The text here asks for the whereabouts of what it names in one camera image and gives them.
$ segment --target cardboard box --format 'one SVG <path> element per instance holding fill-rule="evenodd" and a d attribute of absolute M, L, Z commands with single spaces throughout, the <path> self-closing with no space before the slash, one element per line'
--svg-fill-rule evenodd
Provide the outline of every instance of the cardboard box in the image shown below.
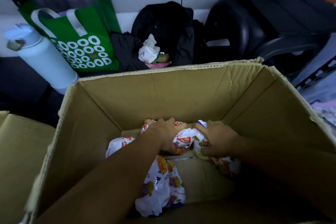
<path fill-rule="evenodd" d="M 243 136 L 334 153 L 332 135 L 322 120 L 275 68 L 260 61 L 79 79 L 67 90 L 59 112 L 54 148 L 41 174 L 44 185 L 36 193 L 31 221 L 105 159 L 109 141 L 136 136 L 146 118 L 222 121 Z M 175 163 L 188 204 L 167 210 L 161 218 L 128 222 L 293 223 L 313 218 L 309 206 L 286 193 L 270 194 L 265 186 L 254 195 L 238 193 L 232 181 L 201 159 Z"/>
<path fill-rule="evenodd" d="M 0 111 L 0 223 L 22 221 L 55 128 Z"/>

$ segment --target forearm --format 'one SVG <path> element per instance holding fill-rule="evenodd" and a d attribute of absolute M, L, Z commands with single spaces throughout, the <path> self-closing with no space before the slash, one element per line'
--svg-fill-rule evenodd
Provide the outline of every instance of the forearm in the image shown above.
<path fill-rule="evenodd" d="M 230 155 L 281 181 L 336 220 L 335 155 L 240 138 Z"/>
<path fill-rule="evenodd" d="M 127 215 L 160 150 L 155 133 L 144 133 L 87 174 L 37 223 L 116 223 Z"/>

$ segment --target white water bottle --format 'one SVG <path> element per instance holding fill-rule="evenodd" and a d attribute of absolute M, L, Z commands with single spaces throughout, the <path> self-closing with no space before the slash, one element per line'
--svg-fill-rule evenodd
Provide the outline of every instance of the white water bottle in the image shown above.
<path fill-rule="evenodd" d="M 77 73 L 63 58 L 51 41 L 40 35 L 28 24 L 15 24 L 5 32 L 5 37 L 22 46 L 18 55 L 39 73 L 59 93 L 65 94 L 67 87 L 78 79 Z"/>

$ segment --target human hand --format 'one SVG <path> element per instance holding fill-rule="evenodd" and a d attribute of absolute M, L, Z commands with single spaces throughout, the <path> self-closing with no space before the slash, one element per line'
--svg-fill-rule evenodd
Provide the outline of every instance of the human hand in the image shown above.
<path fill-rule="evenodd" d="M 241 136 L 232 128 L 224 124 L 214 125 L 211 120 L 207 121 L 207 128 L 199 123 L 192 124 L 192 128 L 196 128 L 209 141 L 210 145 L 202 147 L 201 152 L 205 156 L 226 157 L 233 150 L 234 141 Z"/>
<path fill-rule="evenodd" d="M 178 154 L 178 148 L 173 144 L 173 140 L 181 130 L 189 128 L 188 123 L 182 123 L 177 126 L 174 125 L 175 119 L 170 118 L 168 121 L 164 121 L 162 118 L 154 122 L 150 119 L 145 120 L 145 123 L 149 125 L 145 133 L 154 133 L 161 141 L 160 150 L 167 151 L 171 154 Z"/>

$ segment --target white bag handle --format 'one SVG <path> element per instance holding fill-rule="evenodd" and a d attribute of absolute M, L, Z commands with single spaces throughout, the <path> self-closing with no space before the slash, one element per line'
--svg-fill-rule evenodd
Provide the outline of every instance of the white bag handle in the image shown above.
<path fill-rule="evenodd" d="M 75 10 L 76 9 L 69 9 L 66 11 L 66 17 L 68 18 L 70 24 L 73 26 L 74 30 L 78 33 L 79 36 L 83 36 L 83 35 L 87 35 L 86 30 L 84 29 L 84 27 L 82 26 L 82 24 L 79 22 L 79 20 L 76 17 L 75 14 Z M 44 26 L 39 19 L 39 12 L 40 11 L 44 11 L 46 13 L 48 13 L 51 17 L 53 18 L 59 18 L 61 17 L 60 15 L 58 15 L 56 12 L 54 12 L 53 10 L 49 9 L 49 8 L 41 8 L 41 9 L 37 9 L 34 10 L 31 13 L 31 20 L 37 25 L 39 26 L 42 30 L 44 30 L 44 32 L 46 32 L 46 34 L 49 37 L 52 38 L 57 38 L 53 32 L 51 32 L 46 26 Z"/>
<path fill-rule="evenodd" d="M 79 22 L 79 20 L 76 17 L 75 11 L 76 9 L 67 10 L 66 16 L 70 24 L 73 26 L 73 28 L 75 29 L 75 31 L 78 33 L 79 36 L 87 35 L 85 28 L 82 26 L 82 24 Z"/>
<path fill-rule="evenodd" d="M 44 26 L 42 24 L 42 22 L 40 22 L 40 19 L 39 19 L 39 12 L 40 11 L 44 11 L 46 12 L 47 14 L 49 14 L 52 18 L 59 18 L 60 16 L 54 12 L 53 10 L 49 9 L 49 8 L 41 8 L 41 9 L 37 9 L 37 10 L 34 10 L 32 13 L 31 13 L 31 20 L 37 25 L 39 26 L 44 32 L 46 32 L 46 34 L 49 36 L 49 37 L 52 37 L 52 38 L 57 38 L 53 32 L 51 32 L 46 26 Z"/>

